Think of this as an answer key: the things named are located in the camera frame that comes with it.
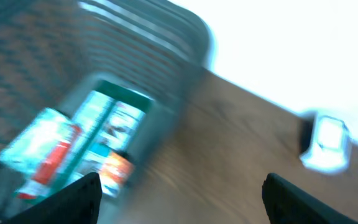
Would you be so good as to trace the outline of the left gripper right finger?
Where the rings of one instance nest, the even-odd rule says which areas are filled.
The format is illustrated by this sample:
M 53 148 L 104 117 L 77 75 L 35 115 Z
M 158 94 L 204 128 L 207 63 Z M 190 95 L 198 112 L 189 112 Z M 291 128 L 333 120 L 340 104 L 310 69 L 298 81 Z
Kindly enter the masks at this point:
M 273 224 L 357 224 L 276 173 L 264 180 L 262 200 Z

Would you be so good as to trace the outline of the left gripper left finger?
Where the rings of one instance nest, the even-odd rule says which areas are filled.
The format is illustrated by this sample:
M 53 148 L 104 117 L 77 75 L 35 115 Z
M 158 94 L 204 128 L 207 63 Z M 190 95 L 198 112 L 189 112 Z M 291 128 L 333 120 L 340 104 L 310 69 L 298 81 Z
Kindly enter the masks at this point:
M 2 224 L 97 224 L 102 190 L 91 172 Z

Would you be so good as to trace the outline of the small orange box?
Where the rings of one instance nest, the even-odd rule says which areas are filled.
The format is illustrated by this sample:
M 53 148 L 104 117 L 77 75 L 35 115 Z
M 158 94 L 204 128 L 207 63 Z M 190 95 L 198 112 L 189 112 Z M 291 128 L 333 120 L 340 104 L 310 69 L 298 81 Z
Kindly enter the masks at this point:
M 99 170 L 103 193 L 117 197 L 133 170 L 134 165 L 129 160 L 116 152 L 111 152 Z

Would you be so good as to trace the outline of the teal white wipes packet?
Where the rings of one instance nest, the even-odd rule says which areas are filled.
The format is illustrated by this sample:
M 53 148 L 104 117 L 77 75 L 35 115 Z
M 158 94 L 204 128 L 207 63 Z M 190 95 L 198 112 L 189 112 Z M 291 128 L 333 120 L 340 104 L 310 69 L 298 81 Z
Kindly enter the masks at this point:
M 73 130 L 73 122 L 58 111 L 45 108 L 0 153 L 0 163 L 24 177 L 35 174 L 54 147 Z

